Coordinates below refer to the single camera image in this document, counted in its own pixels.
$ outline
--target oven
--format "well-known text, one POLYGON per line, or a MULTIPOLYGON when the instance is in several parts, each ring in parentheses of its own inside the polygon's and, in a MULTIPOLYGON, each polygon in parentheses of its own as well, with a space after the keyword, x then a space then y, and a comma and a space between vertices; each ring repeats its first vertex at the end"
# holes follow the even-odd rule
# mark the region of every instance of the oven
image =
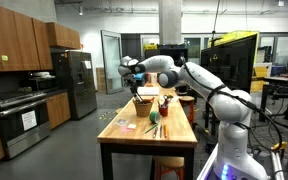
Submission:
POLYGON ((0 137, 7 159, 50 135, 45 96, 30 93, 0 100, 0 137))

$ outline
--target ceiling light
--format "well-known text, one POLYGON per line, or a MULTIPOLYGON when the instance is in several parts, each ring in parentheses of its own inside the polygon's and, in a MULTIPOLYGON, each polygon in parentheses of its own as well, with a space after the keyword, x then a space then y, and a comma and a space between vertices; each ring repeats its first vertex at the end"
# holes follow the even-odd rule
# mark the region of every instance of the ceiling light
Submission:
POLYGON ((80 5, 80 8, 79 8, 79 13, 78 13, 79 15, 83 15, 83 7, 80 5))
POLYGON ((284 6, 284 1, 279 0, 277 5, 278 5, 279 7, 284 6))

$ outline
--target wall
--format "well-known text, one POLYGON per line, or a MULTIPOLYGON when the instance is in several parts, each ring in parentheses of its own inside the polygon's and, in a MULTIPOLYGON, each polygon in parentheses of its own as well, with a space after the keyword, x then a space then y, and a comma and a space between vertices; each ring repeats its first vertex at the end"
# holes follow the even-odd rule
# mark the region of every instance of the wall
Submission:
MULTIPOLYGON (((159 33, 158 14, 90 13, 79 16, 71 6, 56 8, 58 22, 78 30, 83 51, 92 53, 93 67, 103 67, 101 30, 118 33, 159 33)), ((182 33, 211 33, 215 14, 184 14, 182 33)), ((216 32, 254 30, 288 32, 288 15, 219 15, 216 32)))
POLYGON ((0 0, 0 6, 41 21, 56 21, 54 0, 0 0))

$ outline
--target upper cabinet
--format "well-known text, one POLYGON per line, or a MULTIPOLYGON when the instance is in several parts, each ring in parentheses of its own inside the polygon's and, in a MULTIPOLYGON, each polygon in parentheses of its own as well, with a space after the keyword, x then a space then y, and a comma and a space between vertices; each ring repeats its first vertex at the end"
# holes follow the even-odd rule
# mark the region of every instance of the upper cabinet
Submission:
POLYGON ((51 47, 80 49, 79 33, 60 24, 47 23, 48 40, 51 47))
POLYGON ((53 69, 46 23, 33 19, 33 26, 41 70, 53 69))
POLYGON ((24 70, 40 70, 32 18, 14 12, 24 70))
POLYGON ((23 69, 14 13, 0 7, 0 71, 23 69))

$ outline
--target cup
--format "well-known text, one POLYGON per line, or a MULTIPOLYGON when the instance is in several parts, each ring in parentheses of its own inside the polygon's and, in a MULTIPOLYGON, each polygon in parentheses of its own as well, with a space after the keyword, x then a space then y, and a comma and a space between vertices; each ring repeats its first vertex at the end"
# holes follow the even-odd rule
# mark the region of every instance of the cup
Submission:
POLYGON ((162 117, 166 117, 168 114, 168 107, 159 106, 158 112, 161 114, 162 117))

